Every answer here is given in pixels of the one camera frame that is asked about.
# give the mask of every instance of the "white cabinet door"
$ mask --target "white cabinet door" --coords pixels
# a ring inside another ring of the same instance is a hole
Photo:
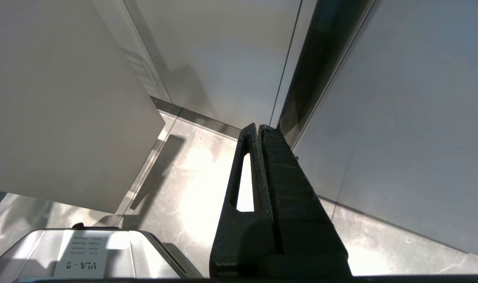
[[[0,191],[113,213],[164,125],[89,0],[0,0]]]

